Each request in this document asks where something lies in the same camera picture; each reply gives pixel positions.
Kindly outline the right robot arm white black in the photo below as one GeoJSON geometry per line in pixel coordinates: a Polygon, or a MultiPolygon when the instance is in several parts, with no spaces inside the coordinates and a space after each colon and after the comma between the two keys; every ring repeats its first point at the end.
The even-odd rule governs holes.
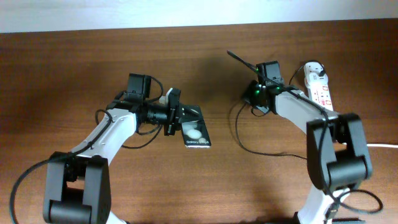
{"type": "Polygon", "coordinates": [[[359,218],[337,218],[343,207],[356,213],[364,210],[344,203],[371,177],[373,166],[363,124],[355,113],[339,114],[329,99],[324,66],[309,60],[304,71],[306,93],[285,84],[277,61],[245,64],[257,75],[243,95],[253,109],[279,115],[301,129],[307,138],[307,170],[312,186],[304,206],[291,218],[276,223],[361,223],[359,218]]]}

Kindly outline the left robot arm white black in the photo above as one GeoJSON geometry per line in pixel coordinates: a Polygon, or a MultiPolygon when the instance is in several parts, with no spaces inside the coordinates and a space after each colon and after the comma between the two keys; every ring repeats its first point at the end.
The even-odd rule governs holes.
{"type": "Polygon", "coordinates": [[[187,148],[209,148],[201,109],[180,102],[171,88],[151,99],[148,75],[129,75],[127,89],[106,107],[91,134],[71,152],[55,152],[47,166],[43,217],[46,223],[123,223],[111,211],[109,165],[125,142],[149,123],[173,136],[181,131],[187,148]]]}

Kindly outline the black Galaxy flip phone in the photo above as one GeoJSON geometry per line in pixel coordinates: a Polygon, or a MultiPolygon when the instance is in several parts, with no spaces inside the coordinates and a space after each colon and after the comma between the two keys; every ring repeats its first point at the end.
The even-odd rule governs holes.
{"type": "Polygon", "coordinates": [[[187,148],[210,148],[211,140],[205,120],[181,123],[182,136],[187,148]]]}

